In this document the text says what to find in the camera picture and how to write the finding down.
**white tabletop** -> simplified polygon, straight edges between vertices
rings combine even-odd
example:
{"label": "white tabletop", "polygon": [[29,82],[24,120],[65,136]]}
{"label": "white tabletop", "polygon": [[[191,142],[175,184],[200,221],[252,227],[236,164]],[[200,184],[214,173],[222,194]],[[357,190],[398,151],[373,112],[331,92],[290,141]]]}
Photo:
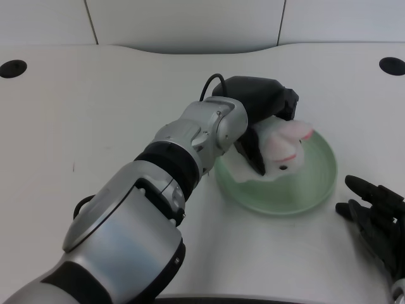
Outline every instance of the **white tabletop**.
{"label": "white tabletop", "polygon": [[77,202],[132,161],[220,72],[277,79],[298,93],[296,118],[311,122],[335,151],[337,190],[315,210],[277,218],[229,201],[214,175],[205,176],[180,226],[185,262],[164,294],[386,303],[386,277],[334,211],[356,197],[344,185],[347,174],[405,194],[405,77],[381,71],[386,56],[405,60],[405,44],[298,44],[229,55],[0,48],[0,64],[28,64],[22,76],[0,79],[0,302],[58,261]]}

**round hole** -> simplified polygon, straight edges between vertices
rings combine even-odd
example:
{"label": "round hole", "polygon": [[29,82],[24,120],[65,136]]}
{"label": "round hole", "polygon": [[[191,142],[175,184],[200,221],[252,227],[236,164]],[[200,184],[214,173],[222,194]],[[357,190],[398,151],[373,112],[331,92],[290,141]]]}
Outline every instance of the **round hole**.
{"label": "round hole", "polygon": [[380,60],[380,68],[387,74],[394,76],[405,75],[405,62],[394,57],[386,57]]}
{"label": "round hole", "polygon": [[0,66],[0,77],[15,78],[24,73],[27,69],[27,64],[22,60],[11,60]]}

